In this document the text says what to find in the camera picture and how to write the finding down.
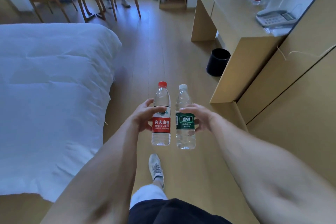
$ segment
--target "telephone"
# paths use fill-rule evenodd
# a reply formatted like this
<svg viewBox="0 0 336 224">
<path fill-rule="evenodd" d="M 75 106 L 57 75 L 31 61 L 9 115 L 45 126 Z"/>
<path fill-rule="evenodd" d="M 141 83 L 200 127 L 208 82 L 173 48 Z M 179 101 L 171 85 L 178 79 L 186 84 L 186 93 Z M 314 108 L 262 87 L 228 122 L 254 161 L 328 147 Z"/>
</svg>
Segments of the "telephone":
<svg viewBox="0 0 336 224">
<path fill-rule="evenodd" d="M 297 18 L 286 10 L 262 10 L 257 13 L 256 20 L 263 27 L 276 27 L 291 25 L 297 22 Z"/>
</svg>

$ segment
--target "sneaker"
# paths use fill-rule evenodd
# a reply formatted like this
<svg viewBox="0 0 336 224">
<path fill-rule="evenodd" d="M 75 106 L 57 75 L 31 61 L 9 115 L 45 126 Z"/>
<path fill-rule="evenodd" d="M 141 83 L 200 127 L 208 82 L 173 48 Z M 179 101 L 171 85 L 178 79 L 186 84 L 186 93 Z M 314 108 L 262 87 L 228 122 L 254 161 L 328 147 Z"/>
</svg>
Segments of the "sneaker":
<svg viewBox="0 0 336 224">
<path fill-rule="evenodd" d="M 159 159 L 159 156 L 157 154 L 151 154 L 149 157 L 149 161 L 148 161 L 148 167 L 149 167 L 149 171 L 150 174 L 152 175 L 152 180 L 154 181 L 154 179 L 156 177 L 160 177 L 162 178 L 162 188 L 165 187 L 164 184 L 164 180 L 163 180 L 163 171 L 161 168 L 161 162 Z"/>
<path fill-rule="evenodd" d="M 127 2 L 127 0 L 121 0 L 121 5 L 125 8 L 130 8 L 131 5 Z"/>
</svg>

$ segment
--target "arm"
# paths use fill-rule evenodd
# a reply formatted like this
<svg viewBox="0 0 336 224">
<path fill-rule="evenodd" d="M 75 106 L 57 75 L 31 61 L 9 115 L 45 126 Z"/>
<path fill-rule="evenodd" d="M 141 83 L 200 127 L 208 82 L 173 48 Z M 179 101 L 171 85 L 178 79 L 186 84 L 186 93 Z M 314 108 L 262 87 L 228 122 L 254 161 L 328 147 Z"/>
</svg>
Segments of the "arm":
<svg viewBox="0 0 336 224">
<path fill-rule="evenodd" d="M 127 223 L 137 169 L 139 132 L 166 107 L 147 99 L 78 172 L 41 224 Z"/>
<path fill-rule="evenodd" d="M 210 130 L 255 216 L 265 224 L 334 223 L 336 191 L 288 151 L 242 131 L 203 106 L 180 110 Z"/>
</svg>

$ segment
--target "white bedsheet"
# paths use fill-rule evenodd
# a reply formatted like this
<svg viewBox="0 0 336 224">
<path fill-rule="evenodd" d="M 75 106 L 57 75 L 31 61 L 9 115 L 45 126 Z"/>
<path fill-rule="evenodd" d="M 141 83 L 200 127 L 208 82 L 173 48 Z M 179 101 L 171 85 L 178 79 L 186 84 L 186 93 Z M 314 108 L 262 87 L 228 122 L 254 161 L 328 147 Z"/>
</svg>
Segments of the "white bedsheet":
<svg viewBox="0 0 336 224">
<path fill-rule="evenodd" d="M 0 25 L 0 194 L 54 202 L 102 146 L 120 47 L 97 24 Z"/>
</svg>

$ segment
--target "person's left hand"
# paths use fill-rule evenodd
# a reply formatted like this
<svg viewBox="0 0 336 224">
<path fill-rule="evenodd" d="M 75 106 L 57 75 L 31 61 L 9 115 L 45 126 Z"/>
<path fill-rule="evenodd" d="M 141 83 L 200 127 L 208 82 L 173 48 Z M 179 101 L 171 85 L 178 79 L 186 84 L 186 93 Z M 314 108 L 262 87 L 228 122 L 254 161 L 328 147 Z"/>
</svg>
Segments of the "person's left hand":
<svg viewBox="0 0 336 224">
<path fill-rule="evenodd" d="M 152 119 L 153 114 L 157 112 L 164 112 L 167 109 L 167 107 L 164 106 L 149 107 L 149 105 L 153 102 L 153 98 L 147 99 L 139 105 L 130 116 L 133 122 L 138 125 L 139 132 L 144 131 L 145 129 L 152 131 L 152 127 L 148 124 L 148 122 Z"/>
</svg>

